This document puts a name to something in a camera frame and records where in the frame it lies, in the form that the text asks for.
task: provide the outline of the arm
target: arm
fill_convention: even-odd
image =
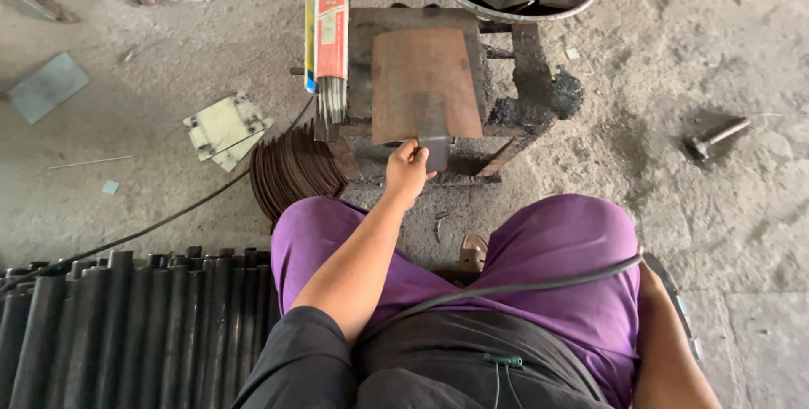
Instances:
[[[688,348],[688,339],[660,278],[641,262],[635,409],[721,409]]]
[[[427,174],[428,151],[415,155],[418,143],[409,140],[388,158],[388,185],[357,230],[315,272],[292,303],[313,306],[337,322],[353,344],[374,312],[405,212],[416,202]]]

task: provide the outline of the wire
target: wire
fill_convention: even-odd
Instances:
[[[498,409],[498,403],[500,402],[500,365],[497,362],[494,362],[494,376],[497,378],[498,386],[494,391],[494,407],[492,409]]]
[[[506,365],[506,380],[508,381],[508,386],[511,387],[511,394],[514,395],[514,399],[517,401],[517,406],[520,409],[525,409],[525,407],[522,407],[522,402],[520,402],[520,397],[517,396],[516,390],[514,390],[514,385],[511,384],[511,373],[509,373],[508,365]]]
[[[298,122],[300,122],[301,118],[303,117],[303,114],[306,114],[306,111],[309,109],[309,106],[311,105],[312,101],[314,101],[314,99],[315,99],[314,96],[309,97],[309,101],[306,103],[306,105],[303,106],[303,110],[301,110],[300,114],[298,114],[298,117],[295,118],[295,120],[292,122],[292,124],[289,125],[289,128],[287,128],[287,130],[284,131],[285,133],[291,131],[292,128],[294,128],[294,127],[296,127],[298,125]],[[84,258],[86,258],[88,256],[92,256],[93,254],[97,254],[97,253],[100,253],[101,251],[105,251],[107,249],[113,248],[115,246],[120,245],[121,243],[126,243],[127,241],[134,240],[136,238],[139,238],[141,236],[146,235],[147,233],[150,233],[151,231],[159,228],[160,226],[171,223],[173,220],[175,220],[175,219],[177,219],[179,217],[182,217],[183,215],[185,215],[189,211],[201,206],[203,203],[206,203],[210,199],[215,198],[216,196],[220,195],[224,190],[232,187],[236,182],[238,182],[239,180],[244,178],[244,176],[249,174],[249,173],[250,173],[250,168],[247,168],[246,170],[244,170],[244,172],[237,175],[236,178],[234,178],[233,180],[230,180],[228,183],[225,183],[225,185],[223,187],[219,188],[218,190],[214,191],[213,193],[207,195],[206,197],[202,198],[201,200],[198,200],[196,203],[193,203],[192,205],[184,208],[183,210],[178,211],[174,215],[171,215],[170,217],[168,217],[168,218],[166,218],[166,219],[164,219],[164,220],[162,220],[162,221],[160,221],[160,222],[158,222],[158,223],[156,223],[154,225],[151,225],[148,228],[145,228],[145,229],[141,230],[140,232],[134,233],[132,235],[128,235],[127,237],[124,237],[124,238],[120,238],[120,239],[115,240],[113,242],[107,243],[106,245],[99,246],[96,249],[91,249],[89,251],[86,251],[85,253],[76,254],[72,258],[62,259],[59,262],[56,262],[55,264],[51,264],[51,265],[49,265],[47,267],[43,267],[43,268],[34,270],[31,273],[28,273],[26,275],[16,277],[14,280],[6,280],[5,284],[0,288],[0,294],[4,294],[4,293],[12,290],[17,284],[25,283],[26,281],[34,280],[37,276],[44,275],[45,273],[48,273],[49,271],[59,270],[59,269],[62,269],[64,267],[69,267],[69,266],[73,265],[73,262],[75,262],[77,260],[84,259]]]
[[[507,284],[504,286],[492,286],[491,288],[466,289],[451,294],[442,295],[434,299],[423,301],[418,305],[411,306],[409,309],[404,310],[396,314],[395,316],[391,316],[390,318],[382,321],[378,326],[375,326],[373,329],[371,329],[368,332],[368,334],[363,334],[362,337],[360,337],[360,339],[357,341],[357,344],[355,344],[354,346],[357,347],[358,345],[363,344],[366,341],[369,341],[371,338],[373,338],[379,332],[381,332],[382,329],[389,326],[395,321],[408,318],[413,314],[418,314],[422,311],[429,310],[430,308],[434,308],[435,306],[438,305],[443,305],[450,301],[462,300],[464,298],[479,297],[483,295],[501,292],[536,291],[540,289],[554,289],[565,286],[572,286],[574,284],[588,283],[590,281],[601,280],[602,278],[609,278],[610,276],[617,275],[622,271],[626,271],[638,265],[642,260],[643,256],[641,254],[636,254],[631,258],[626,259],[622,262],[618,262],[617,264],[614,264],[610,267],[589,271],[581,275],[571,276],[567,278],[557,278],[555,280],[540,281],[539,283],[531,283],[531,284]]]

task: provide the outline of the metal scrap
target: metal scrap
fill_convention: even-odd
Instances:
[[[314,140],[314,121],[259,143],[250,158],[250,183],[261,211],[275,223],[293,203],[339,197],[348,186],[329,146]]]
[[[51,169],[51,168],[65,168],[65,167],[73,167],[73,166],[92,165],[92,164],[96,164],[96,163],[104,163],[104,162],[107,162],[107,161],[126,160],[128,158],[134,158],[134,157],[135,157],[134,155],[118,156],[116,158],[106,158],[104,160],[94,160],[94,161],[85,161],[85,162],[82,162],[82,163],[73,163],[72,165],[51,166],[51,167],[49,167],[49,169]]]
[[[441,219],[449,217],[449,211],[442,211],[435,215],[435,227],[433,228],[433,233],[435,234],[435,239],[441,243],[441,237],[439,235],[439,231],[441,230]]]
[[[76,13],[66,10],[55,0],[19,1],[27,5],[30,9],[38,12],[41,16],[49,21],[59,22],[60,24],[75,24],[76,22],[81,21]]]

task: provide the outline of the gray metal sheet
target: gray metal sheet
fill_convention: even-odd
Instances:
[[[480,118],[489,116],[486,105],[483,54],[477,17],[465,9],[352,8],[349,18],[349,116],[371,117],[371,55],[374,37],[402,29],[443,27],[460,29],[469,54],[471,80]]]
[[[8,96],[30,124],[73,96],[90,79],[82,68],[62,52],[39,71],[15,85]]]

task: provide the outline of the metal workbench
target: metal workbench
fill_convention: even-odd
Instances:
[[[422,27],[461,29],[466,40],[477,106],[483,125],[483,139],[491,138],[498,147],[486,145],[477,152],[461,151],[464,139],[450,146],[447,172],[433,183],[476,185],[500,182],[500,169],[530,146],[559,118],[569,118],[581,104],[581,83],[562,72],[556,82],[546,62],[536,24],[500,24],[483,21],[461,8],[352,8],[349,13],[349,123],[340,125],[338,142],[329,143],[338,166],[352,182],[380,181],[383,170],[367,169],[363,160],[384,165],[386,152],[370,149],[371,86],[370,55],[373,37],[381,32]],[[481,33],[510,33],[513,51],[481,45]],[[519,99],[498,98],[490,87],[488,59],[514,59],[514,85]]]

